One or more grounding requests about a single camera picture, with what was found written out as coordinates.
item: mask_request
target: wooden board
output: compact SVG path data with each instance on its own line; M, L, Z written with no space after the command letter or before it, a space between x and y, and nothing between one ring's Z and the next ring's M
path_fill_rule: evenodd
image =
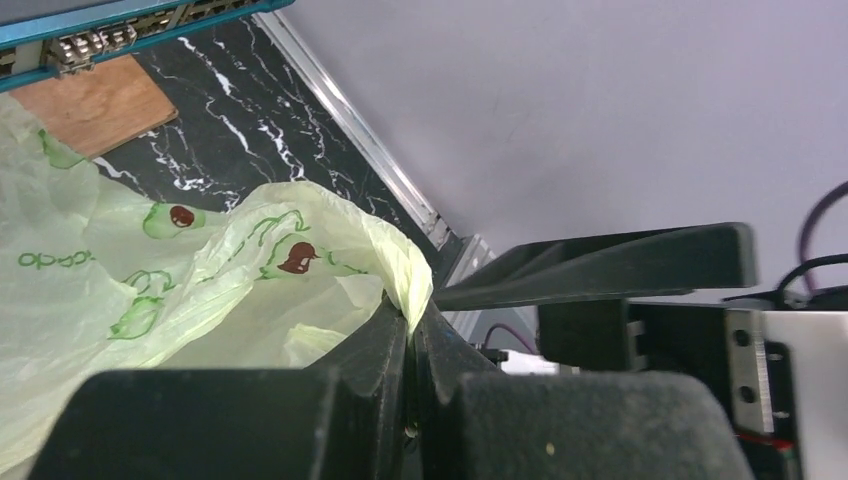
M11 92L56 138L93 158L173 120L177 109L130 55Z

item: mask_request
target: white wall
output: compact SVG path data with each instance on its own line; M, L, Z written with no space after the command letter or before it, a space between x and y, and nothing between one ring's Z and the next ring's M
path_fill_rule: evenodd
M299 0L285 12L448 223L496 251L739 220L772 283L795 263L806 209L848 178L844 0ZM848 251L846 222L848 202L815 253Z

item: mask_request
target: plastic bag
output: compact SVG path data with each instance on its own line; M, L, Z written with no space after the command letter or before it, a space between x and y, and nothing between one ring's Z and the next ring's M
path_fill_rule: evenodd
M367 321L384 289L410 328L432 292L412 242L318 185L263 185L230 214L152 202L7 95L0 262L0 472L36 452L97 371L172 356L302 367Z

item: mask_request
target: black cable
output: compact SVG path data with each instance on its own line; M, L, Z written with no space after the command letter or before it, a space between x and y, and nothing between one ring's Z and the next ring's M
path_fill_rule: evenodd
M813 231L818 225L819 220L821 220L822 216L824 216L825 212L827 212L833 204L841 200L846 195L848 195L848 182L838 185L836 188L829 191L827 195L822 197L822 199L813 206L810 213L807 214L807 218L804 219L804 223L801 226L801 231L798 235L799 262L803 264L810 258ZM804 283L807 285L807 291L810 295L815 295L818 286L816 285L816 281L815 278L813 278L812 273L806 273L804 275Z
M784 292L786 292L786 287L788 287L798 277L804 275L808 271L817 267L824 267L827 265L838 265L841 263L848 263L848 253L841 253L839 255L827 255L824 257L818 257L812 260L807 260L801 265L798 265L797 267L793 268L791 272L786 274L786 276L783 277L783 280L781 280L780 283L777 284L777 288L775 288L775 290L780 292L781 296L784 296Z

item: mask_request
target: screw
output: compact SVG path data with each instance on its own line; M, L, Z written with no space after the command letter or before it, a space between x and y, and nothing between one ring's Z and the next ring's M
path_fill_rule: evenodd
M747 347L751 344L751 335L749 335L745 330L734 330L733 340L736 342L736 345L739 345L740 347Z
M745 403L754 403L757 401L757 393L751 387L739 387L739 396Z

